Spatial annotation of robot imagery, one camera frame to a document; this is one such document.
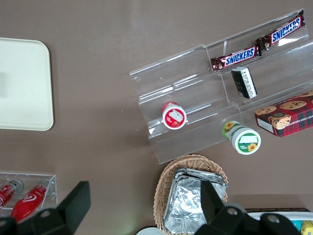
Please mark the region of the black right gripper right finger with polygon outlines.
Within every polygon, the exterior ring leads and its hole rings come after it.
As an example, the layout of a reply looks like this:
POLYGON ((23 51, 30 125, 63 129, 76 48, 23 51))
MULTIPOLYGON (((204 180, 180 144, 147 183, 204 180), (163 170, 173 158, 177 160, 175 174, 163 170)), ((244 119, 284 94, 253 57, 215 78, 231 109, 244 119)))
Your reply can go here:
POLYGON ((201 208, 206 219, 197 235, 239 235, 244 228, 245 210, 236 203, 224 203, 210 181, 201 182, 201 208))

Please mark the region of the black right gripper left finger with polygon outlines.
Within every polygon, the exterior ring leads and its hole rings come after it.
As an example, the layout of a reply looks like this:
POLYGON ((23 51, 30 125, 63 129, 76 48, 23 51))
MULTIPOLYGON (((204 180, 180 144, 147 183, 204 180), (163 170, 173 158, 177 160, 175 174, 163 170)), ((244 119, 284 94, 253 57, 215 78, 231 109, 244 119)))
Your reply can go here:
POLYGON ((90 184, 80 181, 56 207, 17 225, 18 235, 73 235, 91 206, 90 184))

